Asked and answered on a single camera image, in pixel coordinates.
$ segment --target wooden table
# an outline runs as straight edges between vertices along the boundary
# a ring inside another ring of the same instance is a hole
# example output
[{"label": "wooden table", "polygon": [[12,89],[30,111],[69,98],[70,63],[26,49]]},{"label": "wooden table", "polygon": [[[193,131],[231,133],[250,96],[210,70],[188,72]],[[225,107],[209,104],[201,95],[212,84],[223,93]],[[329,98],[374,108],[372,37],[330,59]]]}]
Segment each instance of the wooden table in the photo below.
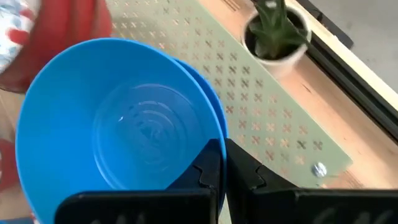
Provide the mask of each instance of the wooden table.
[{"label": "wooden table", "polygon": [[[248,0],[200,0],[200,2],[237,39],[247,16],[253,10],[247,3]],[[287,3],[301,7],[294,0],[288,0]],[[398,101],[393,100],[398,98],[397,93],[309,13],[308,17],[314,33],[397,109]],[[344,174],[336,177],[336,180],[327,187],[398,188],[398,177],[395,175],[395,170],[398,170],[396,162],[398,161],[398,146],[309,58],[304,57],[297,68],[280,82],[354,161]],[[23,95],[0,90],[1,138],[14,140],[23,98]],[[0,194],[0,220],[28,214],[29,207],[19,187]]]}]

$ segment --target white pot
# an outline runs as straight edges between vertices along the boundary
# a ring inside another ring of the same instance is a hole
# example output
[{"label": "white pot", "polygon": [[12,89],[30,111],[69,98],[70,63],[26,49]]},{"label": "white pot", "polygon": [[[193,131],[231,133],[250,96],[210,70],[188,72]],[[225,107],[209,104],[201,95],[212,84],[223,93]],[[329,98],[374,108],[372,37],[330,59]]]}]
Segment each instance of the white pot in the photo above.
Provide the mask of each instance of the white pot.
[{"label": "white pot", "polygon": [[[307,17],[304,14],[304,12],[302,12],[300,9],[296,8],[295,6],[286,6],[286,8],[290,12],[293,12],[294,14],[296,14],[297,17],[301,20],[301,22],[304,26],[304,29],[306,29],[308,31],[307,32],[307,40],[310,41],[311,40],[310,24],[309,24]],[[244,41],[246,29],[248,29],[249,23],[257,16],[258,16],[257,11],[254,11],[250,15],[246,24],[243,27],[243,31],[241,34],[241,43],[243,44],[244,48],[247,51],[249,51],[249,49],[246,45],[246,42]],[[264,66],[275,79],[278,80],[278,79],[282,78],[283,76],[289,74],[292,71],[292,69],[294,68],[296,63],[300,60],[301,57],[303,57],[306,50],[307,50],[307,46],[305,44],[302,44],[293,53],[291,53],[290,55],[288,55],[284,58],[278,59],[278,60],[264,60],[264,59],[256,57],[255,55],[253,55],[253,56],[255,58],[257,58],[257,60],[262,64],[262,66]]]}]

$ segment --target stacked bowl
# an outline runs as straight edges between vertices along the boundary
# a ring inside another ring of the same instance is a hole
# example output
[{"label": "stacked bowl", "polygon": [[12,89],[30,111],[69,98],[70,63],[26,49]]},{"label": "stacked bowl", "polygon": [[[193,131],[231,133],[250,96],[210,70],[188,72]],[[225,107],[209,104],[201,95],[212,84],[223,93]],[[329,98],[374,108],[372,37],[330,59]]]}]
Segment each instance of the stacked bowl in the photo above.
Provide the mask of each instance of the stacked bowl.
[{"label": "stacked bowl", "polygon": [[227,135],[220,101],[194,68],[132,40],[96,39],[57,55],[31,84],[17,167],[48,224],[79,192],[166,189],[210,139],[225,170]]}]

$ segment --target potted plant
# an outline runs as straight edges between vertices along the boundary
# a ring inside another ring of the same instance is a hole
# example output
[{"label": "potted plant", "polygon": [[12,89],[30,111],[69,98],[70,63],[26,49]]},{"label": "potted plant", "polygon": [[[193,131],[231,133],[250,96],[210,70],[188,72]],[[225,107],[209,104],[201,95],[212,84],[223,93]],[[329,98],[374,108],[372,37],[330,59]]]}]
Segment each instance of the potted plant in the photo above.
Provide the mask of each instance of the potted plant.
[{"label": "potted plant", "polygon": [[307,50],[311,30],[304,13],[284,0],[259,1],[243,29],[242,44],[276,79]]}]

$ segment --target metal screw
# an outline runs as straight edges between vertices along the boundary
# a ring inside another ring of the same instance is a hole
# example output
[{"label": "metal screw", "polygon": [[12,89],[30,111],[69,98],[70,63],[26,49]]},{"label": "metal screw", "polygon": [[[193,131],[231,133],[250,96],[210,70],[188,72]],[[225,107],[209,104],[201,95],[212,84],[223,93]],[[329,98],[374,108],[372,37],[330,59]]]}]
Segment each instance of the metal screw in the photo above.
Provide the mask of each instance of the metal screw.
[{"label": "metal screw", "polygon": [[323,163],[321,162],[317,162],[316,164],[314,164],[312,166],[312,173],[316,176],[316,177],[325,177],[326,174],[328,173],[328,170],[326,169],[326,166],[323,165]]}]

